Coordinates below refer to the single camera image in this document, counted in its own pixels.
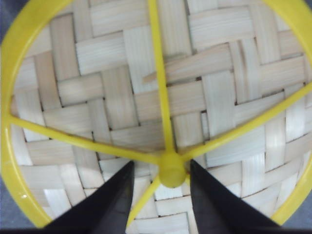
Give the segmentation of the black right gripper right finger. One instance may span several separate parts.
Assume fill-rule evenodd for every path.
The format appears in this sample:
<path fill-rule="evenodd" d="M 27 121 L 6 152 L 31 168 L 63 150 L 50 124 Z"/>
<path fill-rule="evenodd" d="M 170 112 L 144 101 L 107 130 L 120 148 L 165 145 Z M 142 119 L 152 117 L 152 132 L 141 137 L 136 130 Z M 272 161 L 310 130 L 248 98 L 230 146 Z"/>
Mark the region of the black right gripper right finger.
<path fill-rule="evenodd" d="M 190 163 L 192 206 L 199 231 L 281 231 L 282 228 L 234 195 L 203 169 Z"/>

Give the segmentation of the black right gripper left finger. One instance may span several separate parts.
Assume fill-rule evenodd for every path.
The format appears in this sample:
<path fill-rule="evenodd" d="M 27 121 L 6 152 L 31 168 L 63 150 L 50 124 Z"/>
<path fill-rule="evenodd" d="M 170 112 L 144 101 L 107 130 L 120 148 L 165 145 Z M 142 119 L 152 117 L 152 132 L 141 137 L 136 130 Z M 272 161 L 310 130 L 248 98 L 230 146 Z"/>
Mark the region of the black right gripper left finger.
<path fill-rule="evenodd" d="M 134 190 L 130 161 L 94 193 L 46 226 L 49 231 L 124 231 Z"/>

